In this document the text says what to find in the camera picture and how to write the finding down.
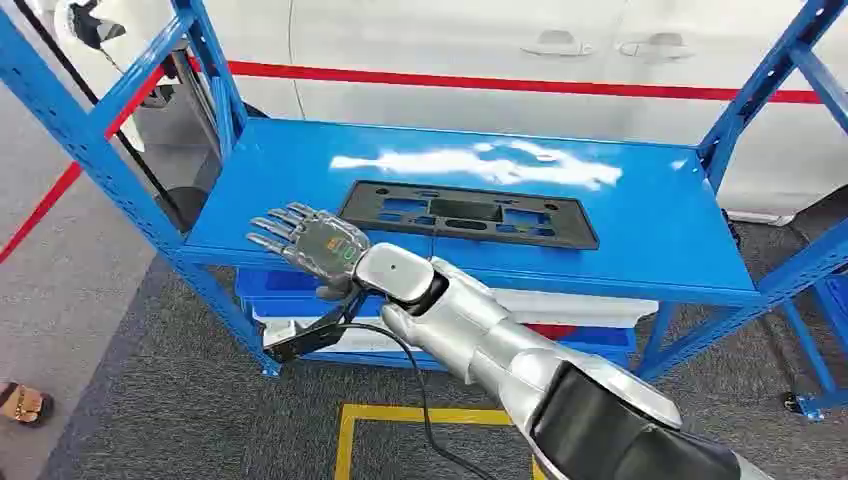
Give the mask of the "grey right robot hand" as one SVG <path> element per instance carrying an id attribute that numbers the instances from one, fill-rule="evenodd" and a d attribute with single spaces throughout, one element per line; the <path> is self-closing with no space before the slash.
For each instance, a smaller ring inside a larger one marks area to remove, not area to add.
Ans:
<path id="1" fill-rule="evenodd" d="M 352 294 L 355 267 L 371 247 L 359 228 L 298 202 L 273 208 L 250 223 L 261 231 L 249 232 L 246 238 L 317 278 L 318 297 L 340 301 Z"/>

